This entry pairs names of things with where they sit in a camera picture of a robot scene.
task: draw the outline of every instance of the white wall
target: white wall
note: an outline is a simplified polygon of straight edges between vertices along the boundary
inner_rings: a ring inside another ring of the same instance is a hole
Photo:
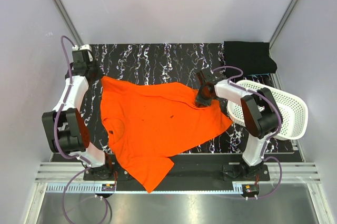
[[[41,116],[64,88],[68,30],[51,0],[0,6],[0,223],[12,224],[22,223],[39,163],[51,155]]]
[[[337,219],[337,0],[299,0],[272,47],[285,91],[309,108],[301,140],[308,161],[318,167]]]
[[[62,0],[84,43],[269,42],[290,0]]]

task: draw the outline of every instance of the metal floor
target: metal floor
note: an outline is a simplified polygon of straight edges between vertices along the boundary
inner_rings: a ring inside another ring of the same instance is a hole
[[[261,185],[261,194],[272,189]],[[66,209],[90,194],[67,194]],[[46,193],[37,223],[67,223],[62,214],[61,194]],[[283,184],[269,198],[245,201],[236,195],[136,195],[115,194],[108,198],[113,218],[104,223],[319,223],[306,185]],[[97,199],[82,203],[68,215],[74,223],[98,223],[105,205]]]

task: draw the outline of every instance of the orange t-shirt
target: orange t-shirt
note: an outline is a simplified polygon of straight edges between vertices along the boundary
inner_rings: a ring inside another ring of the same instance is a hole
[[[196,90],[180,83],[138,86],[102,78],[102,123],[118,163],[153,191],[173,167],[168,158],[220,135],[232,121],[195,106]]]

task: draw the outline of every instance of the aluminum frame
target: aluminum frame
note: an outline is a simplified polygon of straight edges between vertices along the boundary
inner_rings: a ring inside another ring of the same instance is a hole
[[[266,163],[270,172],[270,181],[260,182],[262,184],[277,183],[280,171],[277,163]],[[334,224],[334,220],[328,206],[325,194],[322,189],[320,177],[316,166],[312,162],[283,162],[281,163],[283,170],[282,184],[306,184],[310,192],[311,200],[318,220],[322,224]],[[48,183],[68,182],[76,173],[83,170],[80,163],[77,162],[42,162],[35,179],[34,195],[32,197],[29,211],[26,215],[24,224],[36,224],[41,210],[42,202],[47,191]],[[82,176],[73,181],[74,184],[96,183],[101,184],[102,181],[84,181]],[[113,184],[114,181],[105,181],[104,183]],[[234,182],[233,185],[240,186],[247,182]]]

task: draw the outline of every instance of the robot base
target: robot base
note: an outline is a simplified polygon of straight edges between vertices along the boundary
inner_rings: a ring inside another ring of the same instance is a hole
[[[233,181],[256,181],[256,175],[259,176],[259,181],[270,181],[269,171],[267,165],[261,165],[260,169],[256,170],[255,172],[243,175],[240,172],[240,165],[222,165],[222,174],[223,180],[226,182],[233,182]]]

